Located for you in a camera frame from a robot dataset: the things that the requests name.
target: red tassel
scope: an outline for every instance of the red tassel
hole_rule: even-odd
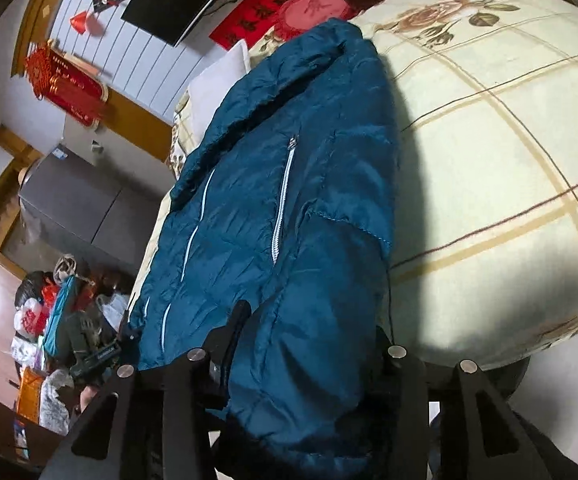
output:
[[[77,13],[73,18],[69,20],[71,27],[75,30],[78,34],[84,34],[86,30],[86,10]]]
[[[57,77],[51,91],[58,97],[69,103],[77,111],[94,120],[102,119],[104,102],[99,98],[86,93],[78,85],[72,83],[66,77]]]

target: black bag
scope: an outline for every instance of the black bag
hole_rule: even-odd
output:
[[[29,298],[35,298],[39,303],[44,303],[42,300],[42,288],[48,283],[53,283],[51,272],[42,272],[41,270],[29,272],[20,283],[18,290],[16,290],[14,301],[16,310],[20,310]]]

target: jacket pocket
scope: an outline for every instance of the jacket pocket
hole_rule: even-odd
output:
[[[293,155],[297,144],[298,139],[292,137],[287,146],[289,154],[287,156],[287,163],[285,164],[283,183],[280,188],[280,200],[278,201],[278,213],[275,216],[274,235],[271,238],[271,259],[274,261],[274,265],[278,260],[278,255],[280,254],[280,237],[283,230],[283,216],[285,214],[285,201],[287,200],[287,185],[289,184],[289,175],[291,174],[291,165],[293,164]]]

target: bed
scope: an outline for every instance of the bed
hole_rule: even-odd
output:
[[[386,0],[352,23],[393,78],[400,132],[390,294],[378,323],[423,359],[494,368],[578,334],[578,9]],[[280,46],[273,30],[252,66]],[[176,108],[171,164],[201,142]],[[140,295],[167,195],[136,280]]]

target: white pillow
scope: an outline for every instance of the white pillow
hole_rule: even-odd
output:
[[[223,102],[224,96],[251,70],[249,51],[245,40],[236,43],[227,54],[205,68],[189,85],[192,103],[191,124],[194,140],[198,144],[205,136],[213,114]]]

